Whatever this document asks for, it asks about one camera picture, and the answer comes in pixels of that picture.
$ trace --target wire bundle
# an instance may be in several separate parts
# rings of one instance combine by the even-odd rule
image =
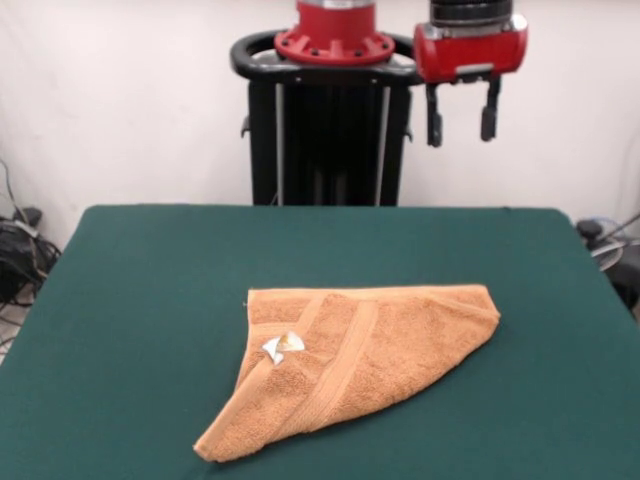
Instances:
[[[640,240],[628,237],[625,232],[626,228],[640,220],[640,213],[634,215],[622,225],[607,218],[598,217],[593,220],[600,223],[609,223],[614,226],[613,230],[603,234],[598,239],[598,242],[602,246],[591,252],[591,256],[599,260],[600,270],[602,272],[606,272],[620,263],[628,248],[640,246]]]
[[[15,201],[9,168],[0,159],[0,166],[5,170],[7,194],[0,193],[11,203],[14,214],[12,218],[0,216],[0,313],[8,306],[23,308],[31,307],[30,301],[24,302],[25,293],[31,293],[33,298],[44,285],[49,273],[60,258],[61,252],[52,242],[45,239],[35,229],[41,212],[36,209],[36,219],[29,218],[25,210],[21,209]],[[4,316],[0,316],[0,322],[12,327],[20,328],[22,323],[16,322]],[[14,334],[10,338],[0,336],[0,358],[9,351],[15,340]]]

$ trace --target green table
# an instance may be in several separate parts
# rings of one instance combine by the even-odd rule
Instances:
[[[249,288],[476,282],[502,324],[422,394],[236,463],[192,452]],[[640,334],[554,211],[93,208],[0,367],[0,477],[637,479]]]

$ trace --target orange towel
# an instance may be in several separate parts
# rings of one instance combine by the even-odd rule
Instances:
[[[208,461],[406,400],[489,340],[500,318],[482,286],[260,290],[248,312],[235,392],[194,447]],[[288,332],[305,350],[276,366],[262,346]]]

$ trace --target white backdrop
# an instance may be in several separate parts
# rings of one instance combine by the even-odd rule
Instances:
[[[410,35],[426,0],[379,0]],[[445,146],[415,91],[403,205],[553,206],[623,218],[640,205],[640,2],[520,0],[525,66],[505,79],[499,140],[485,87],[442,89]],[[0,0],[0,155],[22,204],[64,244],[98,203],[250,203],[239,37],[286,27],[294,0]]]

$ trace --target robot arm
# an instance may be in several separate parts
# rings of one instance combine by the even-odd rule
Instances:
[[[443,83],[489,83],[481,138],[495,138],[502,75],[520,68],[527,38],[527,21],[513,13],[513,0],[431,1],[431,21],[418,25],[414,37],[415,60],[427,90],[429,145],[442,145],[437,87]]]

